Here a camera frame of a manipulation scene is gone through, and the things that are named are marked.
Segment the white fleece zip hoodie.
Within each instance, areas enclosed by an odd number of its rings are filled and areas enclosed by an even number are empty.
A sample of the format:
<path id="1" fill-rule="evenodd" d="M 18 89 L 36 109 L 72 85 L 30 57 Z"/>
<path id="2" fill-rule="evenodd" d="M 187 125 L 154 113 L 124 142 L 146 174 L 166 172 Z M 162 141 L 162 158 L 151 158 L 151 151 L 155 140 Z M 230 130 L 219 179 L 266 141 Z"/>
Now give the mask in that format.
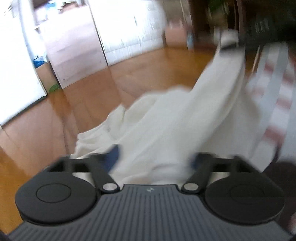
<path id="1" fill-rule="evenodd" d="M 80 133 L 71 158 L 119 146 L 111 176 L 124 184 L 182 185 L 198 152 L 241 156 L 263 171 L 274 148 L 260 142 L 267 119 L 247 92 L 245 51 L 216 50 L 192 89 L 143 94 L 119 105 L 99 126 Z"/>

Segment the checkered grey pink rug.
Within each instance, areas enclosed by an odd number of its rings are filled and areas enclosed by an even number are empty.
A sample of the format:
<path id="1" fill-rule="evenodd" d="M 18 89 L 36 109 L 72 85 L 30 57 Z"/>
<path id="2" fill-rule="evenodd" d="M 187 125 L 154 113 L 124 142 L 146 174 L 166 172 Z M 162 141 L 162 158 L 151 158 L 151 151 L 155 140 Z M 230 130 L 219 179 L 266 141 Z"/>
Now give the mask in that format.
<path id="1" fill-rule="evenodd" d="M 247 89 L 260 110 L 250 162 L 260 171 L 279 158 L 295 162 L 295 59 L 286 43 L 264 46 Z"/>

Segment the cardboard box with green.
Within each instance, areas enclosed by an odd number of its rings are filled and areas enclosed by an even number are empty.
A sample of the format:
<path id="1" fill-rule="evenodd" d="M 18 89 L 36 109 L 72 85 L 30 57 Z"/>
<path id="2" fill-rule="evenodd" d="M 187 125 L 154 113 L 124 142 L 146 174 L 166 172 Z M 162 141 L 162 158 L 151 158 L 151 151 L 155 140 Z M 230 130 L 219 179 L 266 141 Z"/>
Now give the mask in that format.
<path id="1" fill-rule="evenodd" d="M 52 65 L 46 57 L 36 56 L 33 60 L 33 65 L 47 93 L 52 93 L 60 88 Z"/>

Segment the white door panel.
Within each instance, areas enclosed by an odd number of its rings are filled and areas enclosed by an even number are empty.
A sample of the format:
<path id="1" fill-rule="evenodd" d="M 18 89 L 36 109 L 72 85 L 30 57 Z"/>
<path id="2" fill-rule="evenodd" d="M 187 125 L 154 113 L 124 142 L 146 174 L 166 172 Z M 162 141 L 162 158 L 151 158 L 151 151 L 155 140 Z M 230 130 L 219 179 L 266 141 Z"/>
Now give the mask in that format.
<path id="1" fill-rule="evenodd" d="M 1 126 L 47 95 L 26 41 L 18 1 L 1 1 Z"/>

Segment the light wood wardrobe panel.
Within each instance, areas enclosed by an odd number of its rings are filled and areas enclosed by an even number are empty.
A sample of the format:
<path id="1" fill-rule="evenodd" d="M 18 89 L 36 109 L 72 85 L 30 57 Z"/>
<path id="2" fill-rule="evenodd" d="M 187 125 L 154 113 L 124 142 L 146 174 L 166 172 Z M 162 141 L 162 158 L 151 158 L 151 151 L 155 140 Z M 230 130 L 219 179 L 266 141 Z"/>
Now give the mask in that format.
<path id="1" fill-rule="evenodd" d="M 63 89 L 107 67 L 95 31 L 62 33 L 48 43 L 47 54 Z"/>

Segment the blue spray bottle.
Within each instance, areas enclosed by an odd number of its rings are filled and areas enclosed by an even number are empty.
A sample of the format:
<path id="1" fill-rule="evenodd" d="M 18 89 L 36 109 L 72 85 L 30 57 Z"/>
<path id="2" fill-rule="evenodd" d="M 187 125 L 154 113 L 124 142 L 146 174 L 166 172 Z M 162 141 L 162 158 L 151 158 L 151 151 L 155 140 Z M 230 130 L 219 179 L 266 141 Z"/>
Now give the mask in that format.
<path id="1" fill-rule="evenodd" d="M 191 30 L 187 31 L 187 49 L 189 51 L 194 50 L 194 35 Z"/>

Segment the pink small suitcase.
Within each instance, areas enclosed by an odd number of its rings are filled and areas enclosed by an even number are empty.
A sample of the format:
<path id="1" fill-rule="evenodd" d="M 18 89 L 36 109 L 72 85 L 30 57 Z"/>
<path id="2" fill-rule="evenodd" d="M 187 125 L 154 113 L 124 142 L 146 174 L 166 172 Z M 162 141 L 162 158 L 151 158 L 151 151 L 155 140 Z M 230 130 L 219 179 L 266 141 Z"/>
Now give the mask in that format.
<path id="1" fill-rule="evenodd" d="M 187 47 L 187 26 L 181 19 L 171 21 L 165 28 L 165 42 L 168 47 Z"/>

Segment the white drawer cabinet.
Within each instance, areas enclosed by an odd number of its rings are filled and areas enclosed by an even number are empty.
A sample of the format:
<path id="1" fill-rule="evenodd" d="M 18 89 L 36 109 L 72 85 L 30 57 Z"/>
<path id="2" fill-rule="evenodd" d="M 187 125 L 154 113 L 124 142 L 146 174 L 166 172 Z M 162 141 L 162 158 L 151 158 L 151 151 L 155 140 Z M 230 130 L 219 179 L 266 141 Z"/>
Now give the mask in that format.
<path id="1" fill-rule="evenodd" d="M 89 1 L 108 65 L 163 48 L 162 1 Z"/>

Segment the dark wooden desk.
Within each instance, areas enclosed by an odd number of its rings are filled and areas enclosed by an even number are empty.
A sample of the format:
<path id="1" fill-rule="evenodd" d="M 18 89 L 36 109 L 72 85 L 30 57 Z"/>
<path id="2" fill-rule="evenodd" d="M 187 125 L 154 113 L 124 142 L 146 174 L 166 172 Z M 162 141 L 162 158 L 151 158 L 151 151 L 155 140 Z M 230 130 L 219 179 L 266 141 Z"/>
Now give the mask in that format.
<path id="1" fill-rule="evenodd" d="M 295 1 L 189 1 L 194 47 L 213 49 L 214 29 L 237 30 L 239 47 L 286 42 L 295 48 Z"/>

